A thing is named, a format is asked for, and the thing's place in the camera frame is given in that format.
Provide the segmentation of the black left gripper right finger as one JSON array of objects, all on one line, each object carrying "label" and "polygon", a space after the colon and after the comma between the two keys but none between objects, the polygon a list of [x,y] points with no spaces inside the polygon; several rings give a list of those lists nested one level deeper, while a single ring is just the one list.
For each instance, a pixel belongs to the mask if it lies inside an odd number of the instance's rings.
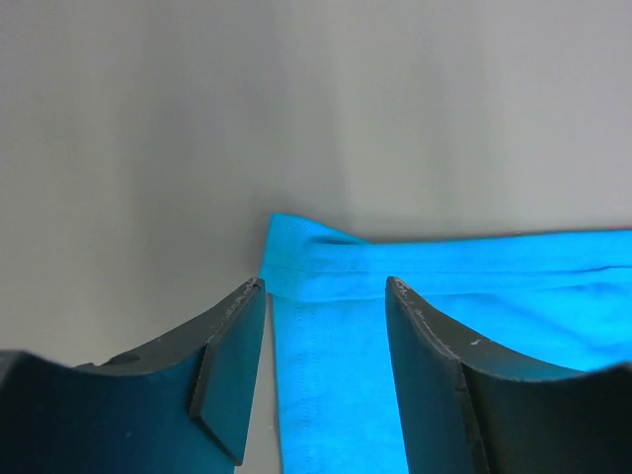
[{"label": "black left gripper right finger", "polygon": [[519,354],[390,277],[385,313],[413,473],[627,473],[631,366],[581,372]]}]

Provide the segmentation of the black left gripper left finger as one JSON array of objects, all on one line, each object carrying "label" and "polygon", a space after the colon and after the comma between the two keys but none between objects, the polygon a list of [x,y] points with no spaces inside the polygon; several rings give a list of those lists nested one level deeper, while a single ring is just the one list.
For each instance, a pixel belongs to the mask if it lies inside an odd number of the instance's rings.
[{"label": "black left gripper left finger", "polygon": [[1,354],[5,473],[231,473],[244,461],[266,318],[259,278],[103,364]]}]

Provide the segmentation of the blue t shirt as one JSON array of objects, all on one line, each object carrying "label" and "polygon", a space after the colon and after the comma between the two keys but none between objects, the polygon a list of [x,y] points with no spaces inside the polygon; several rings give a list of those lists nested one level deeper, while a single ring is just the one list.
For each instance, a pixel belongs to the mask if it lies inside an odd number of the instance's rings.
[{"label": "blue t shirt", "polygon": [[527,356],[578,370],[631,357],[627,230],[378,244],[275,214],[260,275],[273,302],[286,473],[407,471],[389,277]]}]

